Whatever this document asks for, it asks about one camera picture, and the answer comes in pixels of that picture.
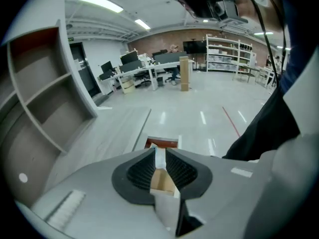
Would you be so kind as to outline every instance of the brick wall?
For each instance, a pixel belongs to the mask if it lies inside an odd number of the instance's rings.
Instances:
[[[212,36],[222,37],[219,34],[220,31],[218,30],[210,30],[210,29],[185,29],[185,30],[177,30],[177,31],[170,31],[160,34],[154,34],[128,44],[129,50],[133,50],[136,48],[139,54],[147,53],[149,56],[152,56],[152,53],[158,52],[163,49],[167,49],[169,51],[169,47],[171,44],[175,44],[178,46],[180,51],[183,51],[183,42],[184,41],[191,41],[192,38],[195,38],[196,41],[201,41],[203,38],[206,38],[206,34],[212,34]],[[224,32],[227,39],[236,40],[240,39],[241,42],[252,44],[253,45],[253,52],[257,54],[257,64],[259,66],[264,66],[268,56],[268,49],[267,46],[251,40],[247,37],[231,34]],[[204,56],[202,54],[198,54],[197,60],[199,63],[203,63]]]

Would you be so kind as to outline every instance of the glossy floor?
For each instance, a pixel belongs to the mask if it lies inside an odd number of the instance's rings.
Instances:
[[[150,107],[143,133],[178,139],[184,150],[222,157],[272,92],[255,84],[254,78],[249,83],[247,76],[232,79],[232,73],[193,72],[188,92],[167,82],[156,91],[116,91],[101,106]]]

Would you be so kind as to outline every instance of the white shelf unit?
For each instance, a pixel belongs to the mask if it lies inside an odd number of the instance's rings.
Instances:
[[[241,45],[246,45],[249,50],[241,48]],[[231,63],[231,60],[235,60],[237,63],[249,63],[252,44],[242,43],[240,40],[234,41],[224,38],[211,37],[206,35],[206,71],[231,71],[236,72],[238,65]],[[213,54],[210,49],[218,49],[218,53]],[[221,54],[220,51],[226,51],[227,54]]]
[[[1,169],[15,199],[30,207],[59,155],[94,120],[67,64],[58,26],[0,47]],[[28,181],[19,180],[20,173]]]

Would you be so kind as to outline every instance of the ceiling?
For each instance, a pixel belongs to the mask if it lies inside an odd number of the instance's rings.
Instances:
[[[65,0],[66,23],[70,27],[67,28],[68,36],[74,39],[108,39],[127,42],[170,30],[218,28],[216,21],[203,23],[202,20],[192,18],[178,2],[173,0],[110,1],[120,5],[124,11],[115,13],[78,0]],[[267,5],[267,0],[255,1]],[[149,25],[151,30],[146,31],[137,25],[134,20],[138,18]],[[236,29],[227,27],[225,30],[256,38],[253,33],[261,32],[261,27],[249,19],[248,24]],[[280,33],[269,35],[269,41],[273,46],[282,46],[282,40]]]

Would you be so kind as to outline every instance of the cardboard box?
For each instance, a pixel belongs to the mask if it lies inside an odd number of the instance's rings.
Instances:
[[[188,91],[189,90],[188,83],[181,83],[180,87],[181,87],[182,91]]]
[[[188,57],[180,57],[180,82],[181,82],[181,90],[188,91]]]
[[[156,169],[151,180],[151,189],[165,191],[168,195],[174,195],[175,184],[165,169]]]

